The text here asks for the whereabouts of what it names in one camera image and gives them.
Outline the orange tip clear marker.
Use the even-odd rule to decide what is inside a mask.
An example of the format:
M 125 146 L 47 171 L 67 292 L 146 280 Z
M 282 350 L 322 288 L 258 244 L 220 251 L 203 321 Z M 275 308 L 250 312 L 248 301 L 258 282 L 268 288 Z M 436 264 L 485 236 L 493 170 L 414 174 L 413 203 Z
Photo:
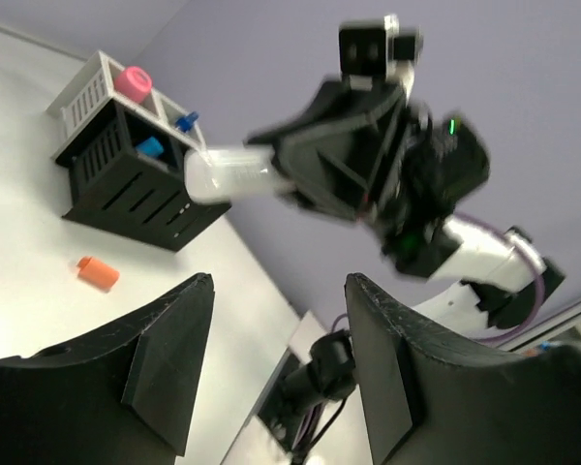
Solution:
M 272 147 L 262 145 L 191 151 L 184 160 L 187 194 L 194 202 L 213 204 L 293 192 L 294 183 L 274 168 L 273 155 Z

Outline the clear blue cap bottle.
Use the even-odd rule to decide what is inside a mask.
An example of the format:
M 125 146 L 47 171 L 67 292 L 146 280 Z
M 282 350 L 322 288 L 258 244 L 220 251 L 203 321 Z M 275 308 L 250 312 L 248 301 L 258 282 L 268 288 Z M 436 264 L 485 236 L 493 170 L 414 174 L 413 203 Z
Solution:
M 174 128 L 181 133 L 192 131 L 199 120 L 199 114 L 196 111 L 189 112 L 179 116 L 173 123 Z

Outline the pink cap marker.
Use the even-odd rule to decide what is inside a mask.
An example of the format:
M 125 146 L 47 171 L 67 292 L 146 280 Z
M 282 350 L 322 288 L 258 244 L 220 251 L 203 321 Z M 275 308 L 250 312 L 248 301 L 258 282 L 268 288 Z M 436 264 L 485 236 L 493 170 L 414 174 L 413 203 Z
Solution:
M 142 68 L 130 66 L 121 71 L 113 80 L 114 89 L 137 104 L 141 104 L 150 94 L 153 81 Z

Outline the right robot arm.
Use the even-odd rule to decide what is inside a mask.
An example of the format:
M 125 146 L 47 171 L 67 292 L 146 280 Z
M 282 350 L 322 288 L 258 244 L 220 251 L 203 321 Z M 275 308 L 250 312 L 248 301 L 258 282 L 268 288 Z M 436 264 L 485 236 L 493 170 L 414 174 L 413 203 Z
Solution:
M 364 225 L 402 275 L 449 279 L 447 291 L 419 305 L 445 326 L 452 315 L 464 318 L 464 332 L 483 323 L 498 344 L 522 332 L 564 282 L 522 230 L 457 211 L 488 179 L 486 148 L 462 115 L 435 122 L 399 83 L 354 89 L 326 79 L 302 112 L 245 145 L 271 150 L 274 170 L 291 184 L 287 202 Z

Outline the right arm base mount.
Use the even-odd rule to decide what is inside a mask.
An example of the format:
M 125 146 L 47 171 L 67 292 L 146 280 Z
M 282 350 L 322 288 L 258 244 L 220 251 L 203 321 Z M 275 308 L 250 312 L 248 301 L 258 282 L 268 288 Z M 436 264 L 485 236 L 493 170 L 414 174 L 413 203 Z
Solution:
M 309 453 L 344 409 L 355 391 L 351 333 L 332 331 L 311 347 L 306 363 L 290 355 L 257 409 L 291 464 L 304 464 Z

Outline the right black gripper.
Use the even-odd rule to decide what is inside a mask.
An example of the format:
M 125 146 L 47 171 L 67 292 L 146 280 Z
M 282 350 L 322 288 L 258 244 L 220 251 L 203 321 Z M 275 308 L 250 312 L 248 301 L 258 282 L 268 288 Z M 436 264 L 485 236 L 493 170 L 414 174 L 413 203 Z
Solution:
M 427 279 L 460 249 L 444 224 L 487 182 L 490 157 L 463 113 L 435 121 L 406 102 L 400 83 L 326 79 L 303 112 L 245 143 L 273 149 L 301 207 L 357 218 L 398 272 Z

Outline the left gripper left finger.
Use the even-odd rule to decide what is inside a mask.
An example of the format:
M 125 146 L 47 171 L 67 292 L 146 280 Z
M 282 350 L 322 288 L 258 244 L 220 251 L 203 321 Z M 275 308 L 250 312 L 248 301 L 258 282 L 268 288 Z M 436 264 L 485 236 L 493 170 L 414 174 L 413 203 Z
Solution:
M 185 453 L 214 306 L 198 273 L 29 358 L 0 359 L 0 464 L 171 464 Z

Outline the dark orange marker cap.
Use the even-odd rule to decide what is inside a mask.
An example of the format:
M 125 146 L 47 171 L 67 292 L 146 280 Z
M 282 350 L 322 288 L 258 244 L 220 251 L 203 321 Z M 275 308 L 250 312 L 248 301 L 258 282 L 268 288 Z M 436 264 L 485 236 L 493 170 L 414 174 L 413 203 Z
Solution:
M 82 257 L 76 267 L 79 280 L 105 293 L 109 292 L 120 278 L 120 273 L 116 269 L 94 257 Z

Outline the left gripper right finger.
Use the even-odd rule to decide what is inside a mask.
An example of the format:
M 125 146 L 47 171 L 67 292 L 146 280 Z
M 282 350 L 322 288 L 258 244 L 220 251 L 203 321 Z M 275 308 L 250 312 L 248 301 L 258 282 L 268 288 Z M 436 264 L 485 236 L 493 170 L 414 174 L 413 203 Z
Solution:
M 478 344 L 366 276 L 345 285 L 376 464 L 581 464 L 581 343 L 538 356 Z

